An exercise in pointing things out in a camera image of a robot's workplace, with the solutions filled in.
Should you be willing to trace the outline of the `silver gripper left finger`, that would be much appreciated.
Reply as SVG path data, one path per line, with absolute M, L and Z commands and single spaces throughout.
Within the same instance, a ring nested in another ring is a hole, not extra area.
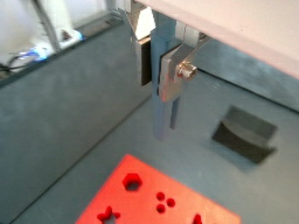
M 155 28 L 152 9 L 144 5 L 127 5 L 119 9 L 119 12 L 131 30 L 137 82 L 144 86 L 152 80 L 151 31 Z

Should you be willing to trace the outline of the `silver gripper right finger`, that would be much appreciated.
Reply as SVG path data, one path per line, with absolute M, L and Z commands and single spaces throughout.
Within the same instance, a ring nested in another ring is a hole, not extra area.
M 179 44 L 163 55 L 160 63 L 159 97 L 163 102 L 173 101 L 180 96 L 184 82 L 195 77 L 195 54 L 211 37 L 187 24 L 177 24 L 175 39 Z

